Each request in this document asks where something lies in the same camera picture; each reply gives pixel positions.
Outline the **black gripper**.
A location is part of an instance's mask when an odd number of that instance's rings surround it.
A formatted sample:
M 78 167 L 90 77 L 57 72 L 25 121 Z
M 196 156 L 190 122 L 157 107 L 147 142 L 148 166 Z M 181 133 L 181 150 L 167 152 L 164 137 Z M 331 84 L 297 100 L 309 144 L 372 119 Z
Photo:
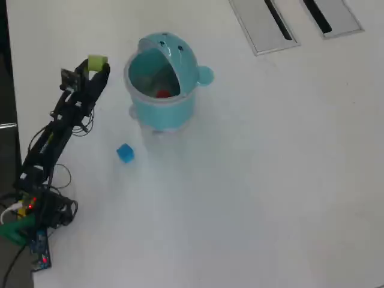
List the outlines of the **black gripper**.
M 89 79 L 88 59 L 75 68 L 74 73 L 79 81 L 86 81 Z M 89 116 L 91 110 L 104 91 L 110 74 L 110 65 L 105 63 L 101 71 L 95 73 L 90 81 L 78 84 L 64 84 L 60 85 L 63 90 L 60 98 L 61 106 L 60 111 L 67 111 L 70 109 L 79 109 L 83 116 Z

